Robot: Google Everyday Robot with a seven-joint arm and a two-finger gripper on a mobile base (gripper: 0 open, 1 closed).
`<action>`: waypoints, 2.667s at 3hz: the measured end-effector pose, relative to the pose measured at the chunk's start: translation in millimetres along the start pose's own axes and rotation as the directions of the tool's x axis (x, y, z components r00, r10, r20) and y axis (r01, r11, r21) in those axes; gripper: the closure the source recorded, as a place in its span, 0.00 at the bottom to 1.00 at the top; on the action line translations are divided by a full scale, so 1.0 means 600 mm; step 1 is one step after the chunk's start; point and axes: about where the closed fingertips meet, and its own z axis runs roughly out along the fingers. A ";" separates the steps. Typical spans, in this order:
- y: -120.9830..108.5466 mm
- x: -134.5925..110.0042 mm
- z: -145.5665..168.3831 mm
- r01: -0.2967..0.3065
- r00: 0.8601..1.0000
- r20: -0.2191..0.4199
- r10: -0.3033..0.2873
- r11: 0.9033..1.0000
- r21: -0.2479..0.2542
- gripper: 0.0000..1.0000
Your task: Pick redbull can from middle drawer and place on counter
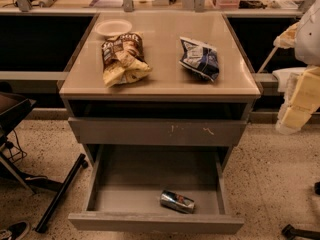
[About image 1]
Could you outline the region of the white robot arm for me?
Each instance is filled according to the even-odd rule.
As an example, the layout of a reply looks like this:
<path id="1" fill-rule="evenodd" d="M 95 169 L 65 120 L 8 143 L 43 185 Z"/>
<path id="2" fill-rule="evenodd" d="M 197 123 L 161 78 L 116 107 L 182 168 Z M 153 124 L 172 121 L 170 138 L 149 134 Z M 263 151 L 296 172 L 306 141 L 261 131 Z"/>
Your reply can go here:
<path id="1" fill-rule="evenodd" d="M 273 45 L 293 48 L 295 58 L 307 65 L 302 73 L 290 74 L 277 116 L 277 131 L 293 134 L 320 108 L 320 0 L 315 0 L 297 23 L 277 36 Z"/>

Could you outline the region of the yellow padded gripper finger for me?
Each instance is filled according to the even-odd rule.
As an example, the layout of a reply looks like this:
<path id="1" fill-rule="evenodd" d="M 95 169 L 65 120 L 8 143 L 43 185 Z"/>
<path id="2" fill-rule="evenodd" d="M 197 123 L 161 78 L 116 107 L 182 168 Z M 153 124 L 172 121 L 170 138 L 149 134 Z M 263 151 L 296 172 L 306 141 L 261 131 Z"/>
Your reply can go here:
<path id="1" fill-rule="evenodd" d="M 289 75 L 284 103 L 277 116 L 276 130 L 293 134 L 320 108 L 320 67 L 308 66 L 302 73 Z"/>
<path id="2" fill-rule="evenodd" d="M 289 49 L 295 47 L 295 36 L 298 23 L 289 26 L 284 32 L 277 36 L 273 45 L 277 48 Z"/>

